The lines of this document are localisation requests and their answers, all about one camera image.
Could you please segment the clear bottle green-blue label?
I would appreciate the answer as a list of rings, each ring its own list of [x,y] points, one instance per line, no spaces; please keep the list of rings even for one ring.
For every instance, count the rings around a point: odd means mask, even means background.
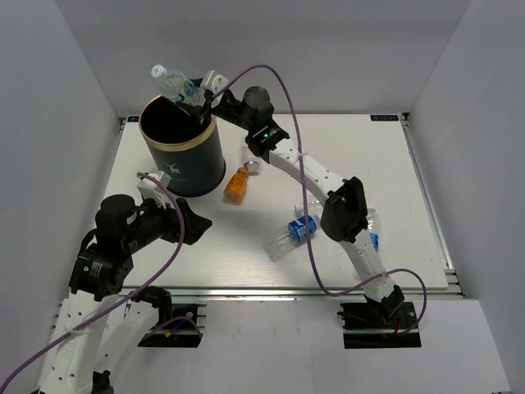
[[[159,83],[162,96],[173,103],[193,107],[202,106],[205,98],[202,89],[177,70],[168,70],[163,65],[152,67],[151,76]]]

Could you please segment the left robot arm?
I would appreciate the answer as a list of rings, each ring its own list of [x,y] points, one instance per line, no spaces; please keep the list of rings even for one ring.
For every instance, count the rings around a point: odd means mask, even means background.
[[[197,242],[212,221],[177,199],[177,208],[159,207],[153,199],[137,205],[129,195],[104,199],[96,227],[84,238],[69,281],[64,332],[41,393],[112,393],[116,376],[153,327],[173,318],[171,296],[147,286],[133,296],[130,310],[104,338],[107,317],[101,315],[119,298],[133,265],[132,255],[158,239]]]

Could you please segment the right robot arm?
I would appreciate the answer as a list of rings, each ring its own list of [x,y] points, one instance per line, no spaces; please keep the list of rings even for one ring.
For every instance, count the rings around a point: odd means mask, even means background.
[[[344,179],[300,153],[299,144],[273,119],[274,107],[264,88],[248,88],[242,100],[226,90],[215,107],[207,92],[202,106],[182,103],[180,107],[200,121],[215,116],[246,130],[244,141],[251,153],[304,183],[323,207],[321,229],[343,248],[362,281],[372,321],[387,328],[399,319],[404,295],[386,274],[372,243],[364,187],[357,177]]]

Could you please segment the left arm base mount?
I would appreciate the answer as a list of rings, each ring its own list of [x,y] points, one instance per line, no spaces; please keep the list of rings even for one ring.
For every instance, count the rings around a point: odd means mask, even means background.
[[[199,305],[175,303],[171,293],[160,287],[149,286],[130,299],[131,306],[146,303],[155,310],[157,322],[144,334],[138,347],[144,348],[197,348],[203,338],[203,326],[199,326]]]

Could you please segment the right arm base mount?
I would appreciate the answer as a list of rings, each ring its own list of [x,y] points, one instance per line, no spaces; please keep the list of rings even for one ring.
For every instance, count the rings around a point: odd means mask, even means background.
[[[346,350],[408,349],[422,346],[416,309],[404,302],[389,320],[367,303],[340,304],[337,315],[342,322]]]

